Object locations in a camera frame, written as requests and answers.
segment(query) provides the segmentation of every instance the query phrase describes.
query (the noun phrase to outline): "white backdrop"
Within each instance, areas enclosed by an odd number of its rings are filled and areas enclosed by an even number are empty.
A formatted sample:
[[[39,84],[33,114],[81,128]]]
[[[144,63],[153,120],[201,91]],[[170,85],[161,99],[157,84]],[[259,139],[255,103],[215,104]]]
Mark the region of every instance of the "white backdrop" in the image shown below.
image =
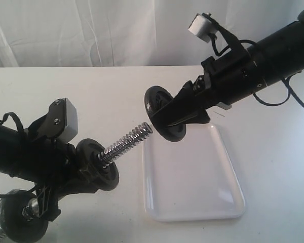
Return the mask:
[[[303,9],[304,0],[4,0],[0,67],[194,65],[213,55],[187,31],[196,13],[258,41]]]

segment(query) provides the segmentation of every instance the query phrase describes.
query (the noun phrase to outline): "white tray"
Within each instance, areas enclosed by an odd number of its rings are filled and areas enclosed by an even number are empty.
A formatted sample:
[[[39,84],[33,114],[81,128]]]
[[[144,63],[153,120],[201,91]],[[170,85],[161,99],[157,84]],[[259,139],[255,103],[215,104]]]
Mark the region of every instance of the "white tray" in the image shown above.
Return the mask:
[[[244,197],[215,125],[189,125],[177,143],[155,131],[143,143],[143,167],[145,210],[157,221],[236,218],[244,213]]]

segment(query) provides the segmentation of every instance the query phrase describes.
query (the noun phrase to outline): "robotic arm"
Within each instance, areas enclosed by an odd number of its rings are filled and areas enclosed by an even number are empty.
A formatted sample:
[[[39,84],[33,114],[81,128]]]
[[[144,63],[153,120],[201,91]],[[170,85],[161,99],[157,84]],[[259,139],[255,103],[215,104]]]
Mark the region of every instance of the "robotic arm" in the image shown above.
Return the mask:
[[[186,82],[174,98],[159,86],[146,91],[146,112],[165,139],[180,141],[185,136],[186,124],[210,121],[206,109],[212,106],[230,109],[233,103],[280,80],[288,92],[301,102],[288,81],[292,75],[304,69],[304,11],[298,16],[298,21],[258,43],[238,40],[210,14],[198,14],[189,30],[205,42],[212,41],[214,51],[220,57],[217,60],[209,57],[203,61],[203,75],[198,76],[194,83]],[[220,53],[215,44],[218,31],[228,44]],[[241,43],[252,46],[245,49]]]
[[[203,61],[203,75],[194,83],[186,82],[174,98],[159,86],[146,91],[147,114],[164,138],[180,141],[186,124],[210,121],[208,108],[229,109],[279,80],[304,107],[288,83],[289,77],[304,69],[304,11],[298,21],[258,43],[238,40],[210,14],[197,15],[189,30],[206,42],[212,41],[219,58]],[[228,44],[221,52],[216,49],[217,32]],[[241,43],[252,46],[245,49]],[[16,131],[3,126],[9,116]],[[119,182],[114,160],[152,133],[143,123],[108,148],[92,139],[75,147],[69,141],[77,130],[77,111],[66,98],[54,101],[48,113],[27,129],[12,112],[0,120],[0,172],[35,183],[28,191],[0,194],[0,240],[7,236],[15,242],[36,242],[45,234],[48,222],[61,213],[60,199],[98,189],[113,190]]]

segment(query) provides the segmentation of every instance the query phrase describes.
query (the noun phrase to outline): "white tabletop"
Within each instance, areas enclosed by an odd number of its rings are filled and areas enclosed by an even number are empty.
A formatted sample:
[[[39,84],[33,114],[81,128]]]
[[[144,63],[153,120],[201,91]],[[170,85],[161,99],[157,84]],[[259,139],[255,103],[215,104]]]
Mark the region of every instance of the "white tabletop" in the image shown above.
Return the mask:
[[[148,121],[143,97],[150,86],[175,95],[201,73],[199,66],[0,69],[0,117],[13,111],[27,127],[56,98],[67,97],[79,116],[72,143],[93,138],[108,146]],[[304,100],[304,72],[291,83]],[[277,84],[259,95],[280,101],[286,90]],[[62,214],[41,242],[304,242],[304,110],[292,98],[283,106],[265,107],[249,97],[229,111],[214,107],[208,113],[222,133],[245,196],[241,218],[151,220],[143,206],[139,146],[117,161],[115,190],[64,198]],[[31,186],[0,174],[0,193]]]

